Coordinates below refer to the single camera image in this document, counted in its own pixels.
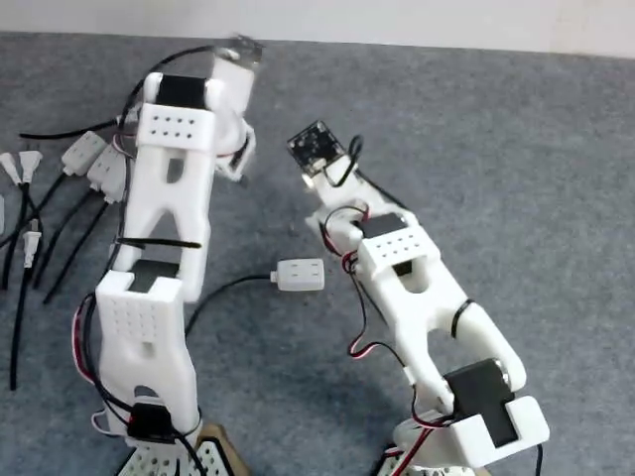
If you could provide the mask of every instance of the cable plug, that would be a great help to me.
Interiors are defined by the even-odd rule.
[[[38,220],[31,220],[31,229],[24,235],[24,267],[33,268],[33,260],[38,252],[42,232],[38,229]]]
[[[86,132],[63,153],[63,172],[67,176],[85,176],[106,146],[94,132]]]
[[[285,260],[271,272],[271,282],[280,291],[321,291],[324,289],[324,262],[319,259]]]
[[[33,174],[35,173],[40,161],[42,153],[40,151],[26,151],[20,153],[20,165],[22,166],[22,181],[31,183]]]
[[[0,164],[2,164],[2,167],[4,168],[11,181],[15,185],[19,186],[22,183],[22,180],[18,175],[18,170],[16,169],[16,160],[13,158],[13,156],[8,152],[0,154]]]

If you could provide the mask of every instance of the red wire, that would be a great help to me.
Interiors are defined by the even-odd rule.
[[[415,454],[417,454],[417,451],[419,451],[419,448],[422,447],[426,439],[428,439],[428,436],[430,436],[433,431],[433,429],[425,428],[422,430],[421,434],[417,438],[417,441],[415,441],[415,444],[413,444],[413,447],[410,448],[410,451],[408,451],[408,453],[406,453],[406,456],[404,456],[404,459],[402,459],[401,463],[399,463],[399,466],[397,466],[397,468],[395,468],[393,472],[390,473],[390,476],[400,476],[401,473],[403,473],[406,468],[408,468],[410,462],[415,457]]]

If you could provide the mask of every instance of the black wire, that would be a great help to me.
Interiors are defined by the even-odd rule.
[[[79,238],[79,241],[77,241],[77,244],[75,244],[74,248],[70,252],[70,255],[68,256],[65,263],[63,264],[62,270],[58,274],[58,277],[56,278],[55,282],[51,286],[51,289],[49,290],[49,292],[47,293],[47,295],[45,296],[43,300],[44,304],[48,304],[49,302],[51,302],[51,300],[55,297],[56,293],[60,290],[62,281],[64,280],[66,274],[68,273],[68,270],[70,270],[70,266],[72,266],[74,259],[79,253],[79,250],[81,250],[81,247],[88,240],[88,238],[90,237],[93,230],[99,223],[99,220],[101,219],[101,217],[103,216],[107,208],[108,208],[108,202],[104,201],[101,207],[99,208],[99,210],[97,211],[97,214],[92,218],[92,221],[88,225],[88,228],[86,228],[86,231],[83,232],[83,235],[81,235],[81,238]]]
[[[543,456],[545,455],[545,449],[542,444],[536,446],[538,454],[536,456],[536,476],[540,476],[543,472]]]
[[[66,215],[62,218],[62,222],[58,225],[53,236],[51,237],[51,243],[49,243],[49,247],[47,251],[44,253],[44,258],[42,262],[42,266],[35,274],[35,278],[33,281],[33,287],[38,288],[40,286],[40,282],[42,281],[42,277],[44,276],[45,269],[49,265],[49,261],[53,256],[53,252],[56,249],[56,245],[58,244],[58,240],[60,240],[60,236],[64,231],[65,227],[68,225],[70,220],[75,216],[76,213],[88,202],[88,200],[95,194],[93,189],[89,189],[80,199],[79,201],[66,213]]]
[[[51,200],[51,198],[53,197],[53,194],[56,192],[56,190],[60,187],[60,185],[64,182],[64,180],[67,178],[68,176],[64,173],[61,173],[58,178],[56,178],[56,181],[53,182],[53,184],[49,187],[49,189],[47,190],[47,193],[45,194],[44,198],[42,199],[42,201],[40,202],[40,204],[38,204],[38,206],[36,207],[36,210],[32,211],[31,214],[25,218],[25,220],[20,224],[20,229],[16,229],[14,230],[10,235],[8,235],[6,238],[4,238],[2,241],[0,241],[0,249],[4,248],[4,246],[8,243],[11,242],[11,240],[14,239],[14,237],[19,236],[20,235],[20,231],[34,218],[38,218],[40,212],[43,210],[43,208],[49,203],[49,201]]]
[[[188,455],[193,460],[194,465],[196,466],[196,469],[198,470],[200,475],[204,476],[205,474],[207,474],[207,470],[202,465],[202,461],[200,461],[200,458],[196,454],[196,451],[194,450],[194,448],[192,448],[192,446],[191,446],[190,442],[188,441],[188,439],[183,434],[181,434],[179,432],[175,432],[175,437],[186,448],[186,451],[188,452]],[[182,472],[182,474],[188,474],[188,469],[187,468],[183,468],[180,472]]]
[[[227,291],[229,288],[232,288],[233,286],[239,285],[241,283],[247,283],[249,281],[259,281],[259,280],[270,281],[271,275],[262,274],[262,275],[244,276],[242,278],[238,278],[237,280],[233,280],[233,281],[230,281],[229,283],[222,285],[220,288],[215,289],[214,291],[209,293],[207,296],[205,296],[203,300],[198,304],[194,312],[191,314],[190,321],[188,322],[188,325],[186,326],[186,337],[190,335],[190,332],[192,328],[194,327],[194,325],[196,324],[196,321],[198,320],[200,313],[203,311],[203,309],[209,304],[209,302],[212,299],[216,298],[218,295],[221,295],[223,292]]]
[[[328,184],[330,186],[334,188],[340,188],[342,185],[344,185],[346,179],[348,179],[350,174],[353,172],[353,169],[357,165],[357,162],[359,162],[363,147],[364,138],[362,136],[357,135],[351,139],[350,144],[348,145],[348,157],[350,158],[350,163],[348,164],[348,168],[346,168],[344,174],[337,182],[333,181],[332,178],[328,175],[326,169],[324,169],[324,176],[326,177],[326,181],[328,181]]]
[[[359,298],[359,305],[361,306],[361,315],[362,315],[362,328],[361,328],[361,331],[357,334],[357,336],[353,339],[353,341],[355,341],[355,340],[359,339],[362,335],[364,335],[364,333],[366,332],[366,327],[368,327],[368,314],[366,312],[366,304],[364,302],[364,296],[362,295],[361,290],[359,288],[359,285],[357,284],[357,279],[353,275],[349,275],[349,276],[350,276],[350,279],[353,282],[353,285],[355,286],[355,291],[357,292],[357,297]],[[393,356],[397,359],[399,364],[402,367],[406,367],[406,363],[399,356],[397,351],[395,349],[393,349],[387,343],[380,342],[380,341],[372,341],[372,342],[369,342],[368,344],[366,344],[364,347],[369,347],[369,346],[372,346],[372,345],[378,345],[378,346],[384,347],[385,349],[389,350],[390,353],[393,354]]]
[[[377,190],[384,195],[386,198],[388,198],[390,201],[394,202],[396,205],[401,206],[402,208],[409,210],[410,208],[408,208],[403,201],[401,201],[399,198],[397,198],[395,195],[393,195],[392,193],[390,193],[388,190],[386,190],[383,186],[380,186],[376,181],[370,179],[368,177],[367,174],[365,174],[364,172],[362,172],[360,169],[357,169],[357,174],[364,180],[366,180],[368,183],[370,183],[372,186],[374,186],[375,188],[377,188]]]
[[[9,389],[12,392],[18,388],[18,351],[20,350],[20,335],[22,333],[22,321],[24,320],[24,305],[27,300],[27,289],[29,288],[29,280],[33,275],[32,272],[32,268],[25,268],[22,274],[22,284],[20,285],[20,296],[18,298],[16,319],[13,323],[11,362],[9,364]]]
[[[90,131],[101,131],[103,129],[107,129],[112,126],[117,125],[117,119],[110,119],[108,121],[100,122],[99,124],[94,124],[89,127],[84,127],[83,129],[77,129],[75,131],[62,132],[59,134],[30,134],[30,133],[21,133],[20,137],[22,139],[31,139],[35,141],[56,141],[58,139],[68,139],[70,137],[78,137],[82,136],[86,132]]]
[[[13,263],[13,255],[16,252],[18,246],[18,240],[20,237],[20,230],[22,230],[22,223],[27,217],[27,204],[29,202],[27,195],[29,193],[29,184],[23,183],[20,185],[22,191],[22,199],[20,201],[20,212],[18,214],[18,221],[14,229],[13,238],[9,243],[9,248],[4,256],[4,268],[2,270],[2,289],[7,290],[9,288],[9,279],[11,278],[11,264]]]

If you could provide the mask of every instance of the black cable tie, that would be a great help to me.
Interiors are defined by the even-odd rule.
[[[141,250],[146,249],[146,245],[163,245],[163,246],[175,246],[178,248],[201,248],[200,243],[194,243],[193,241],[180,241],[180,240],[166,240],[162,238],[117,238],[117,243],[120,245],[132,246]]]
[[[454,317],[452,318],[452,327],[449,332],[449,335],[451,335],[452,338],[456,339],[456,328],[458,327],[458,320],[460,319],[461,315],[465,312],[465,310],[469,307],[469,305],[472,304],[473,302],[474,302],[473,299],[468,298],[456,310],[456,313],[454,314]]]

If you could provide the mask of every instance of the perforated plate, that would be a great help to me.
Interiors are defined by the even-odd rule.
[[[210,111],[144,104],[137,145],[211,152],[214,124]]]
[[[367,266],[371,276],[374,276],[415,258],[436,258],[441,252],[421,226],[409,226],[362,240],[358,254],[360,263]]]
[[[196,452],[208,476],[233,476],[222,449],[216,439],[205,440]],[[162,459],[155,451],[137,448],[117,473],[117,476],[175,476],[177,459]],[[189,476],[199,476],[194,462],[190,461]]]

